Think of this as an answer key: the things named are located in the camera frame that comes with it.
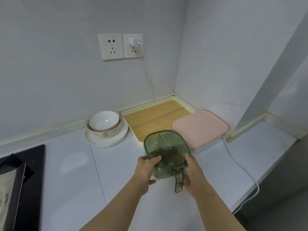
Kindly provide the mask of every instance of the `white countertop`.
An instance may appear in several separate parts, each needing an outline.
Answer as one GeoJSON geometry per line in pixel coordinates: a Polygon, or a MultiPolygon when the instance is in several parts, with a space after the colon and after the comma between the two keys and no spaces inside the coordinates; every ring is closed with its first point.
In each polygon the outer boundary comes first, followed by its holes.
{"type": "MultiPolygon", "coordinates": [[[[46,144],[42,225],[44,231],[77,231],[121,190],[135,170],[143,147],[128,132],[111,148],[90,147],[84,129],[0,155],[46,144]]],[[[227,147],[261,182],[295,138],[261,122],[227,147]]],[[[222,140],[195,151],[207,180],[233,211],[253,190],[254,182],[228,155],[222,140]]],[[[185,190],[174,192],[175,179],[160,179],[137,207],[130,230],[203,230],[195,204],[185,190]]]]}

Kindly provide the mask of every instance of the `wall socket panel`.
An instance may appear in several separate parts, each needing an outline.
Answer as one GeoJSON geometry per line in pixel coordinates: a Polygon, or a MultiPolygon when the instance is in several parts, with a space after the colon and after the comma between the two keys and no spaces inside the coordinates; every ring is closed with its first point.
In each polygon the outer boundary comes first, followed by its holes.
{"type": "Polygon", "coordinates": [[[129,44],[129,37],[140,37],[143,39],[143,34],[123,34],[123,48],[124,48],[124,57],[125,58],[138,58],[143,57],[141,47],[133,47],[129,44]]]}
{"type": "Polygon", "coordinates": [[[98,34],[103,60],[124,58],[122,34],[98,34]]]}

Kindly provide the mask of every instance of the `pink lid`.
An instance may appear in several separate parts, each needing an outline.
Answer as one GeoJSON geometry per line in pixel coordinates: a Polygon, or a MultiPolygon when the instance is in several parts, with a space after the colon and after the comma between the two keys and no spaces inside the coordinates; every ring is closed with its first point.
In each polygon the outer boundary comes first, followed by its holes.
{"type": "Polygon", "coordinates": [[[172,128],[182,135],[190,147],[200,148],[222,136],[229,126],[208,111],[198,111],[175,120],[172,128]]]}

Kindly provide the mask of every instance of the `white cable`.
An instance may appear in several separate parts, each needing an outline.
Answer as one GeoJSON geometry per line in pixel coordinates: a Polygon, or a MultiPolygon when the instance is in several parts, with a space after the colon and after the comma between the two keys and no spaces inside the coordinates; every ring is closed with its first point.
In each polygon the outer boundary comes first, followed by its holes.
{"type": "Polygon", "coordinates": [[[144,50],[143,50],[143,44],[138,42],[138,45],[140,45],[141,49],[142,49],[142,53],[143,53],[143,57],[144,57],[145,76],[150,80],[151,86],[153,88],[153,100],[155,101],[155,88],[153,86],[152,80],[150,79],[150,77],[148,76],[148,73],[147,73],[147,63],[146,63],[145,54],[144,54],[144,50]]]}
{"type": "MultiPolygon", "coordinates": [[[[242,166],[232,157],[232,155],[230,154],[230,152],[229,152],[229,150],[228,150],[228,148],[227,148],[227,145],[226,145],[226,143],[225,143],[224,137],[222,137],[222,142],[224,143],[225,148],[226,148],[227,152],[229,153],[229,156],[234,160],[235,163],[237,163],[238,166],[240,166],[242,169],[244,169],[244,167],[242,167],[242,166]]],[[[249,200],[252,200],[253,198],[255,198],[256,195],[257,195],[257,194],[259,193],[259,191],[260,191],[260,187],[259,187],[259,184],[257,183],[257,181],[250,175],[250,173],[249,173],[246,169],[244,169],[244,171],[252,178],[252,180],[253,180],[254,183],[256,184],[256,186],[257,186],[257,191],[256,191],[256,193],[255,193],[252,197],[250,197],[250,198],[246,199],[245,201],[243,201],[243,202],[241,203],[241,206],[233,212],[233,215],[234,215],[235,213],[237,213],[239,210],[241,210],[241,208],[243,207],[243,205],[244,205],[246,202],[248,202],[249,200]]]]}

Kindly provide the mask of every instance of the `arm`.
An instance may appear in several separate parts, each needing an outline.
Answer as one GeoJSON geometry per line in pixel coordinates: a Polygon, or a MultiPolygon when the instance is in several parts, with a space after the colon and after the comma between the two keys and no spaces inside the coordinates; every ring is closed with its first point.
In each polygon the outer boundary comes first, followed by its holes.
{"type": "Polygon", "coordinates": [[[138,158],[133,177],[107,206],[90,220],[80,231],[126,231],[131,224],[141,196],[148,192],[154,166],[160,162],[157,156],[145,162],[146,156],[138,158]]]}
{"type": "Polygon", "coordinates": [[[188,176],[184,175],[187,192],[195,199],[207,231],[245,231],[229,208],[206,180],[195,157],[185,154],[188,176]]]}

